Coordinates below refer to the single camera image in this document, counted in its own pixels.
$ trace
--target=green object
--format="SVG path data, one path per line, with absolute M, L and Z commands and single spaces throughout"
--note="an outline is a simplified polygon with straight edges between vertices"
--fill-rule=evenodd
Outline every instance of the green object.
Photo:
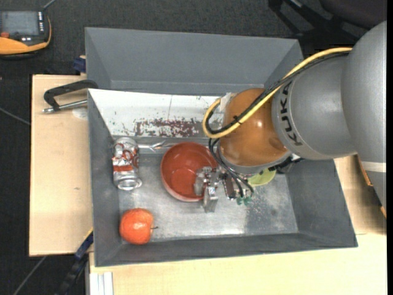
M 248 179 L 251 186 L 261 186 L 269 183 L 274 176 L 276 176 L 276 170 L 270 171 L 268 168 L 261 171 L 259 174 L 255 174 Z

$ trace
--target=yellow cable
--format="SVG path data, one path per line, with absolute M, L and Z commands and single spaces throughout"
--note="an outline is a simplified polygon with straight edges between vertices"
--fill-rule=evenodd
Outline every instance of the yellow cable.
M 297 72 L 298 70 L 304 68 L 306 65 L 308 65 L 310 62 L 320 58 L 324 57 L 326 55 L 330 55 L 331 53 L 339 53 L 339 52 L 348 52 L 351 51 L 352 48 L 350 47 L 339 47 L 339 48 L 332 48 L 332 49 L 327 49 L 323 50 L 321 52 L 315 53 L 314 55 L 308 57 L 307 59 L 303 60 L 301 63 L 299 63 L 296 67 L 294 67 L 292 70 L 290 70 L 281 80 L 283 81 L 282 84 L 277 86 L 271 93 L 269 93 L 266 97 L 264 97 L 258 104 L 256 104 L 247 114 L 245 114 L 242 118 L 239 118 L 238 121 L 233 124 L 231 127 L 227 128 L 223 132 L 219 133 L 211 133 L 207 126 L 206 123 L 208 121 L 208 116 L 210 113 L 216 108 L 218 104 L 221 102 L 221 98 L 218 98 L 206 111 L 203 117 L 202 121 L 202 128 L 204 131 L 204 134 L 207 135 L 209 138 L 212 139 L 217 139 L 217 138 L 222 138 L 223 136 L 228 135 L 232 131 L 234 131 L 236 128 L 238 128 L 241 124 L 243 124 L 245 121 L 248 120 L 259 108 L 261 108 L 284 84 L 284 81 L 287 77 L 292 75 L 293 73 Z

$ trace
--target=metal tray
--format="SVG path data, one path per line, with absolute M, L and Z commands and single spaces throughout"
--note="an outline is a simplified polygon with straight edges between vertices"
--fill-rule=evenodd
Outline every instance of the metal tray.
M 165 191 L 165 149 L 141 149 L 141 188 L 124 192 L 112 182 L 117 137 L 206 144 L 201 117 L 217 95 L 263 87 L 301 57 L 297 41 L 288 39 L 87 30 L 88 78 L 101 88 L 88 91 L 96 266 L 357 245 L 332 160 L 296 164 L 258 187 L 248 206 L 220 194 L 208 214 Z M 122 213 L 133 207 L 149 209 L 158 226 L 143 246 L 125 243 L 118 232 Z

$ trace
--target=black chair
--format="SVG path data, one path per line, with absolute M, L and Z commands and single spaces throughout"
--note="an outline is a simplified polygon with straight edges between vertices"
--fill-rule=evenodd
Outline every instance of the black chair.
M 289 5 L 312 25 L 312 29 L 301 31 L 283 14 L 283 3 Z M 350 33 L 343 26 L 349 23 L 365 32 L 387 19 L 387 0 L 319 0 L 321 6 L 332 14 L 326 19 L 298 0 L 268 0 L 269 8 L 286 24 L 293 38 L 300 41 L 303 50 L 326 49 L 338 45 L 354 45 L 361 36 Z

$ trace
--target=metal clamp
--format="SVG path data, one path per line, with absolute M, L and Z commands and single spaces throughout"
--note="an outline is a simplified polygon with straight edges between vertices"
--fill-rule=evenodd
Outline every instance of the metal clamp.
M 72 93 L 83 89 L 98 89 L 98 85 L 96 82 L 91 80 L 82 80 L 47 90 L 44 93 L 44 100 L 51 106 L 51 108 L 45 108 L 42 110 L 42 112 L 50 113 L 55 111 L 61 111 L 62 109 L 75 108 L 86 104 L 87 100 L 82 100 L 60 106 L 55 100 L 55 96 Z

